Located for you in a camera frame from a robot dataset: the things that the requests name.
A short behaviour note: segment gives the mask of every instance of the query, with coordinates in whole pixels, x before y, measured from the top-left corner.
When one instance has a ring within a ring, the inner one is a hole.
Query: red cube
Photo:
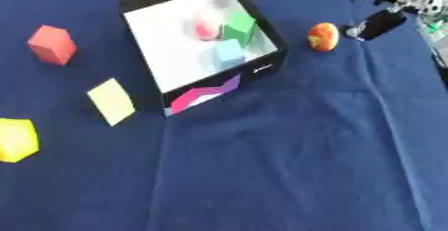
[[[43,25],[28,40],[28,45],[42,61],[65,65],[76,52],[67,30]]]

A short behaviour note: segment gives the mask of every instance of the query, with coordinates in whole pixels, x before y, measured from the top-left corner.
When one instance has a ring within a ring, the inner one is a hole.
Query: table
[[[41,142],[0,163],[2,230],[448,228],[448,97],[413,22],[318,53],[313,24],[375,8],[255,0],[291,47],[282,70],[164,119],[118,1],[0,0],[0,116],[32,119]],[[69,66],[28,49],[41,24],[71,31]],[[85,95],[110,77],[139,109],[114,128]]]

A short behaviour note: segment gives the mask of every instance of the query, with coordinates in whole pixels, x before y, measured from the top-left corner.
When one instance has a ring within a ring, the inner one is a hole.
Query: light blue cube
[[[217,42],[215,46],[215,66],[219,71],[244,63],[245,52],[237,39]]]

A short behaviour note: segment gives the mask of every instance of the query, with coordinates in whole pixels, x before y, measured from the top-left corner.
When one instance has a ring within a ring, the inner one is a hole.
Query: foam cube
[[[215,66],[227,70],[244,63],[244,49],[236,39],[221,41],[215,45]]]
[[[196,38],[202,41],[218,39],[221,35],[223,17],[214,9],[201,10],[194,17]]]
[[[252,39],[255,19],[243,12],[234,12],[224,25],[223,39],[237,39],[242,47],[246,47]]]
[[[0,119],[0,161],[17,163],[37,151],[37,133],[30,120]]]
[[[88,95],[110,126],[135,113],[131,98],[113,78],[89,91]]]
[[[41,26],[28,40],[28,45],[44,62],[65,65],[76,52],[76,45],[67,30]]]

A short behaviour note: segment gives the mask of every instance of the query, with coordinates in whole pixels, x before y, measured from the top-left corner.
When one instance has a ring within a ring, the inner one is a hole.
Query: yellow foam block
[[[88,95],[110,126],[135,113],[131,98],[115,79],[109,79]]]
[[[30,120],[0,119],[0,161],[16,163],[39,151]]]

